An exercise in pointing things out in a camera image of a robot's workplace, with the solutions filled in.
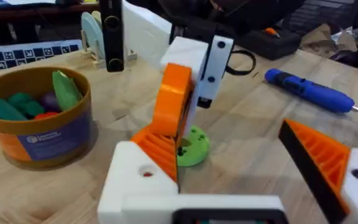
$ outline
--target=orange ribbed part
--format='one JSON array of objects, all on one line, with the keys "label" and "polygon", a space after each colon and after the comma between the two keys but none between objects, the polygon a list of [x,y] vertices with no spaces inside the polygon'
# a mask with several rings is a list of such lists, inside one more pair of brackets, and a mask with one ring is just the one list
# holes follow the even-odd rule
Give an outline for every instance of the orange ribbed part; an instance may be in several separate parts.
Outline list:
[{"label": "orange ribbed part", "polygon": [[177,147],[193,88],[191,69],[169,63],[158,92],[153,121],[132,138],[175,182],[178,181]]},{"label": "orange ribbed part", "polygon": [[351,149],[301,123],[289,119],[285,119],[285,122],[291,127],[342,206],[349,212],[349,207],[341,197],[341,189]]}]

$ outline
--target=container label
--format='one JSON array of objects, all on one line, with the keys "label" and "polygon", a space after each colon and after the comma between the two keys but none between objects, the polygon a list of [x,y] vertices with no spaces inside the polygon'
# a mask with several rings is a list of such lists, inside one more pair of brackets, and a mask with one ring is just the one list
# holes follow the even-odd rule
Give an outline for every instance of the container label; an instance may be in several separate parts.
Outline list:
[{"label": "container label", "polygon": [[91,112],[87,110],[74,121],[46,133],[19,135],[18,140],[31,160],[51,159],[66,154],[90,140]]}]

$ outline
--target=green disc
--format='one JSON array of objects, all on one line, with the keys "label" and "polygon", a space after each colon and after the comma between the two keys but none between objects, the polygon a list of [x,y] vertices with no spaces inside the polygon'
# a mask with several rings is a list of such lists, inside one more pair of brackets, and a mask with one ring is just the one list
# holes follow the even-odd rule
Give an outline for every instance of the green disc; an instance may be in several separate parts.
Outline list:
[{"label": "green disc", "polygon": [[181,151],[178,152],[178,166],[189,167],[203,162],[209,151],[209,139],[205,132],[192,126],[181,142]]}]

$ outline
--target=orange container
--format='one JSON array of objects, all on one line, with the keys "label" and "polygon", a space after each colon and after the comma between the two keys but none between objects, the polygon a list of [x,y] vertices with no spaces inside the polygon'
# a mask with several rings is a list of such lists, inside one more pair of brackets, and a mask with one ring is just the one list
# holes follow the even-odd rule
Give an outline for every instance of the orange container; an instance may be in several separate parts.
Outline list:
[{"label": "orange container", "polygon": [[59,67],[28,68],[0,76],[0,98],[28,93],[35,99],[53,89],[52,72],[72,77],[83,99],[56,116],[28,121],[0,119],[0,145],[17,165],[44,168],[59,166],[87,150],[91,131],[91,89],[80,73]]}]

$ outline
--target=purple toy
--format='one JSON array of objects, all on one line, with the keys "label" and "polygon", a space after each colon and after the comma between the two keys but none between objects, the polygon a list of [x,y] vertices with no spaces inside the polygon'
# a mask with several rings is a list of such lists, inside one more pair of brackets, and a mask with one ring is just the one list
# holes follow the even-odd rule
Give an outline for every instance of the purple toy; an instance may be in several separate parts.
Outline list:
[{"label": "purple toy", "polygon": [[59,104],[56,99],[56,94],[54,91],[49,91],[44,94],[40,99],[41,105],[48,112],[61,112],[62,110],[59,107]]}]

